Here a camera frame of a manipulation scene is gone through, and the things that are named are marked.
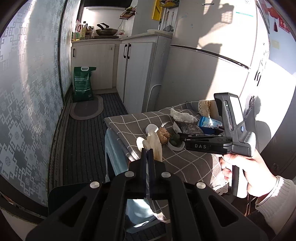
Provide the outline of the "right hand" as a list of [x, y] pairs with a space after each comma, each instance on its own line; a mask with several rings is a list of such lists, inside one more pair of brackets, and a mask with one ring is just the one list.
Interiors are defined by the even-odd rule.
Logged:
[[227, 166], [235, 165], [243, 169], [244, 176], [248, 181], [247, 192], [257, 197], [258, 201], [267, 197], [276, 185], [276, 176], [267, 168], [267, 165], [257, 150], [255, 150], [252, 157], [227, 154], [220, 157], [219, 162], [224, 178], [227, 181], [232, 177], [232, 171]]

